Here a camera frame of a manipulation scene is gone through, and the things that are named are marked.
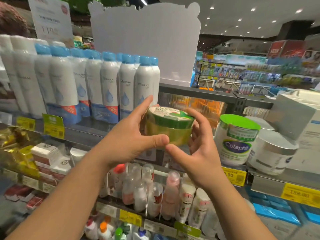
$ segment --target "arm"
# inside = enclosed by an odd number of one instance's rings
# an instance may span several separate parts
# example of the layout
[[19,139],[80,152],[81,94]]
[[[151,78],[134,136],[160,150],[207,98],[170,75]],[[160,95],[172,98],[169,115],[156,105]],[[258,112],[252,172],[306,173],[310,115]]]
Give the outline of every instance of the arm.
[[225,176],[209,121],[193,109],[187,112],[196,119],[189,141],[191,155],[172,144],[165,148],[191,180],[206,191],[226,238],[276,240]]
[[142,136],[139,131],[152,100],[147,97],[120,121],[7,240],[79,240],[108,171],[147,149],[169,143],[166,135]]

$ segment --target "ceiling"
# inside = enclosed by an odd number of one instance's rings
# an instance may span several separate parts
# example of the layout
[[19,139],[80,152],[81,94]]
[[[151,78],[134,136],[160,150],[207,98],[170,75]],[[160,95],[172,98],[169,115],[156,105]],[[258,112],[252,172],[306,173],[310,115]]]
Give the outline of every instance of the ceiling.
[[188,7],[200,5],[201,34],[253,38],[277,36],[282,24],[292,20],[314,20],[320,25],[320,0],[160,0]]

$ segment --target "person's left hand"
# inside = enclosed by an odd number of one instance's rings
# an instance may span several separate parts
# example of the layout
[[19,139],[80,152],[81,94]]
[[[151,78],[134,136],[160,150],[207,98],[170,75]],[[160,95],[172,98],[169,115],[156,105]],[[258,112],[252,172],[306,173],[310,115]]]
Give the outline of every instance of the person's left hand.
[[109,169],[133,160],[145,150],[169,143],[167,135],[143,136],[140,133],[140,122],[152,100],[153,96],[148,96],[92,149]]

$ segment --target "green lid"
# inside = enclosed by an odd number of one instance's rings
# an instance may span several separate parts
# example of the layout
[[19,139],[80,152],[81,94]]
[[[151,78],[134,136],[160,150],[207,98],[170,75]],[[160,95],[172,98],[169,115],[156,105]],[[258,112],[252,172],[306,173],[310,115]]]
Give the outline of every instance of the green lid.
[[150,107],[147,119],[156,125],[172,129],[190,129],[195,120],[186,112],[168,107]]
[[114,238],[115,240],[120,240],[122,237],[123,231],[121,227],[118,227],[114,232]]
[[229,124],[240,127],[240,128],[244,128],[244,129],[249,129],[249,130],[260,130],[261,126],[258,125],[258,123],[249,120],[246,117],[242,117],[239,115],[235,115],[235,114],[223,114],[220,116],[220,122],[224,123],[224,125],[222,124],[222,127],[228,126]]

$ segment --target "person's right hand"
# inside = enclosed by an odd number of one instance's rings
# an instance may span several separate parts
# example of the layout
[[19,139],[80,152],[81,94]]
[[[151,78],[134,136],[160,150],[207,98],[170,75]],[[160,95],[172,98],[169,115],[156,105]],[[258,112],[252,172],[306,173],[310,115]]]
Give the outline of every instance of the person's right hand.
[[195,118],[192,137],[189,141],[191,155],[186,154],[176,145],[166,145],[166,151],[183,167],[190,179],[203,189],[209,188],[217,175],[223,175],[219,153],[209,121],[194,109],[187,113]]

